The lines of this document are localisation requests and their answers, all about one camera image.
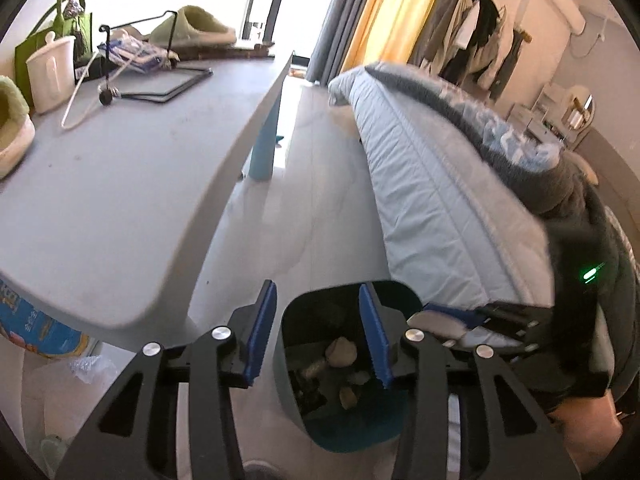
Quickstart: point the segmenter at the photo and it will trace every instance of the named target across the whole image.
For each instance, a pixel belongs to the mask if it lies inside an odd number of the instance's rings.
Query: yellow curtain
[[[367,0],[342,71],[376,60],[406,63],[435,0]]]

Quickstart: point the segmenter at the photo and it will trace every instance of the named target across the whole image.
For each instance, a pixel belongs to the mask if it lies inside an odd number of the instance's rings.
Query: slipper
[[[27,101],[11,79],[0,76],[0,180],[22,160],[34,136]]]
[[[149,43],[167,47],[174,17],[170,16],[149,35]],[[185,6],[178,11],[172,46],[226,45],[237,41],[236,30],[220,23],[206,10]]]

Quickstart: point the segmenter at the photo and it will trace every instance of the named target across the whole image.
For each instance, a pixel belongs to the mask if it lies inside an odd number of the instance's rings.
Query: gray table
[[[137,351],[198,335],[188,317],[211,239],[252,146],[271,177],[290,56],[198,62],[214,74],[164,105],[116,100],[75,130],[36,118],[0,183],[0,278],[58,321]],[[184,76],[123,74],[123,91]],[[70,120],[96,96],[83,85]]]

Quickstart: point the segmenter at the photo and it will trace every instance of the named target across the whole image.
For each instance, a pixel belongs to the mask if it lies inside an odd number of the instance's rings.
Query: silver screw
[[[158,343],[147,343],[142,349],[142,353],[147,357],[153,357],[154,355],[158,355],[161,349],[162,348]]]
[[[404,333],[404,337],[409,341],[419,343],[424,339],[424,332],[422,330],[418,330],[417,328],[410,328]]]
[[[478,348],[476,348],[476,353],[482,359],[490,359],[494,356],[494,349],[489,345],[480,345]]]
[[[218,341],[224,341],[231,337],[231,329],[228,326],[217,326],[211,331],[211,337]]]

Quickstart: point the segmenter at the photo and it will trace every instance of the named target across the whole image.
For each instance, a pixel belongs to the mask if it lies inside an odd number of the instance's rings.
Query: light blue mattress
[[[425,303],[464,309],[495,300],[552,305],[543,226],[455,126],[389,91],[363,67],[334,79],[329,90],[333,105],[353,107],[393,279]],[[500,343],[482,330],[476,335]]]

